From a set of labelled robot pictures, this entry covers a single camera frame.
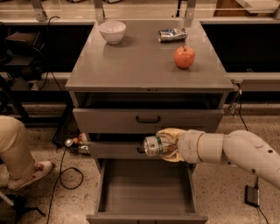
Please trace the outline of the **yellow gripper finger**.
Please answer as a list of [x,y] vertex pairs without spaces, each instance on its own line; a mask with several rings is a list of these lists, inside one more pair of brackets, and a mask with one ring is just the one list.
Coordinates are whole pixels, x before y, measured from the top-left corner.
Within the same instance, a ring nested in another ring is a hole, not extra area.
[[177,163],[177,162],[184,162],[185,160],[179,153],[179,150],[174,150],[170,152],[166,152],[160,156],[163,160],[167,162]]
[[167,128],[158,131],[156,136],[159,137],[164,144],[175,144],[183,133],[185,133],[183,129]]

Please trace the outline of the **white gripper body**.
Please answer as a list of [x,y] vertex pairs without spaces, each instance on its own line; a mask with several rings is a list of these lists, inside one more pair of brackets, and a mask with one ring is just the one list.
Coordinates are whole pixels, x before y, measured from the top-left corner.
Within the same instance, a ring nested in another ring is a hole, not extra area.
[[178,152],[189,164],[222,161],[223,134],[206,133],[190,129],[178,138]]

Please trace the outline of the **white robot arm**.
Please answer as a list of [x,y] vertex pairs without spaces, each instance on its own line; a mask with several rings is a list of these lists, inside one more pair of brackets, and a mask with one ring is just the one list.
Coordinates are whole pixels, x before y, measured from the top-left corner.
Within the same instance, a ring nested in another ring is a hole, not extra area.
[[230,134],[195,129],[162,129],[157,132],[170,162],[235,165],[280,188],[280,155],[256,134],[236,130]]

